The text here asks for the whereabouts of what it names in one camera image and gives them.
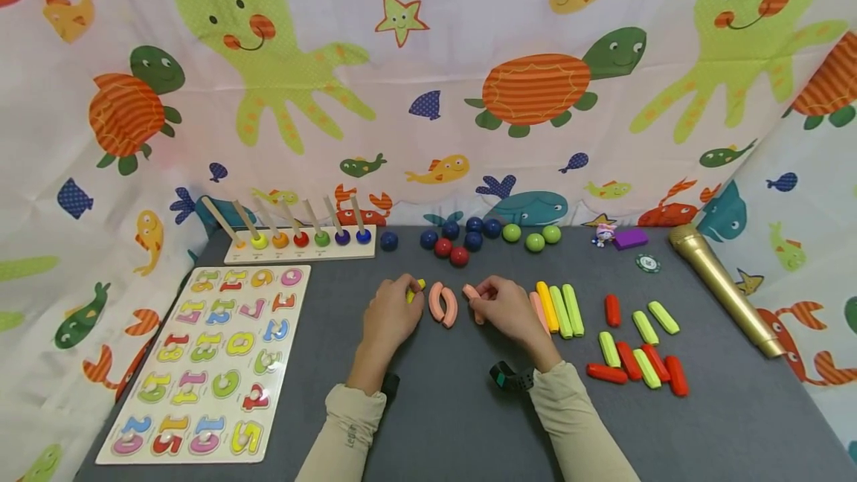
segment wooden number puzzle board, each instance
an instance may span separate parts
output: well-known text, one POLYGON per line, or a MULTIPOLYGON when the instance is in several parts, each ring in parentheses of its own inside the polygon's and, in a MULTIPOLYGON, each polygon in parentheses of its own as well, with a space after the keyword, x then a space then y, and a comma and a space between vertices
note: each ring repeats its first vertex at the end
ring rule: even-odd
POLYGON ((96 463, 265 457, 309 266, 197 268, 96 463))

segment green ball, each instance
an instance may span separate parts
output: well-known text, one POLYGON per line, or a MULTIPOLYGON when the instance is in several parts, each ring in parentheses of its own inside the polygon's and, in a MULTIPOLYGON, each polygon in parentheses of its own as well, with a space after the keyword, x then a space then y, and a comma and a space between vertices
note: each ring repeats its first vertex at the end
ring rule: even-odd
POLYGON ((528 250, 538 253, 545 249, 545 238, 541 234, 533 233, 527 237, 525 244, 528 250))
POLYGON ((542 236, 547 244, 557 244, 562 238, 562 231, 557 226, 545 226, 542 229, 542 236))
POLYGON ((503 239, 507 242, 518 242, 521 239, 521 229, 518 224, 507 224, 507 226, 503 228, 503 239))

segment red ball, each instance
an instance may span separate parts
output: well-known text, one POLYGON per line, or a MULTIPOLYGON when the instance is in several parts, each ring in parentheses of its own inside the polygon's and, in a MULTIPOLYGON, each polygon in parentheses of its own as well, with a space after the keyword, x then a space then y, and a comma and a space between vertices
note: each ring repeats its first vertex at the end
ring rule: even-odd
POLYGON ((466 249, 461 246, 452 249, 449 255, 449 262, 452 263, 452 266, 461 268, 467 266, 468 261, 470 261, 470 254, 466 249))
POLYGON ((452 241, 450 239, 438 239, 434 244, 434 255, 440 258, 449 257, 450 251, 452 251, 452 241))

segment dark blue ball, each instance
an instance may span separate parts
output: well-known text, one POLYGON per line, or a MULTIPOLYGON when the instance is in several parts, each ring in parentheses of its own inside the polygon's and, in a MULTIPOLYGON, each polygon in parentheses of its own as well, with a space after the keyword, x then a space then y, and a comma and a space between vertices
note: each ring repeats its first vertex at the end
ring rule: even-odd
POLYGON ((487 236, 487 238, 496 239, 498 236, 500 236, 500 233, 502 231, 503 224, 501 224, 498 219, 489 218, 486 219, 485 222, 483 222, 483 233, 485 233, 485 236, 487 236))
POLYGON ((479 216, 473 216, 467 219, 467 223, 464 224, 464 228, 467 229, 467 232, 475 231, 477 233, 481 233, 481 218, 479 216))
POLYGON ((447 222, 443 224, 443 227, 440 228, 440 234, 443 235, 443 238, 456 240, 458 238, 458 233, 461 232, 461 228, 458 227, 456 222, 447 222))
POLYGON ((426 250, 434 250, 434 245, 437 244, 437 240, 437 232, 431 229, 424 230, 423 234, 420 235, 420 245, 426 250))
POLYGON ((380 249, 384 251, 393 251, 399 247, 399 236, 394 232, 385 231, 380 235, 380 249))
POLYGON ((479 251, 481 248, 481 233, 477 231, 468 231, 464 235, 464 247, 469 251, 479 251))

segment right hand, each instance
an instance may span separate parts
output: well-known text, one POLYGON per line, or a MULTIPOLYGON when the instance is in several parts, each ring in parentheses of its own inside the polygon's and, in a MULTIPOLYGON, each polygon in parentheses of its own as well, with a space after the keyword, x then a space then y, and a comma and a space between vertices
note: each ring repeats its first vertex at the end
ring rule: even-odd
POLYGON ((479 312, 497 330, 529 352, 538 370, 547 373, 562 361, 551 337, 545 334, 545 328, 533 311, 523 286, 491 275, 475 290, 480 297, 470 301, 473 311, 479 312))

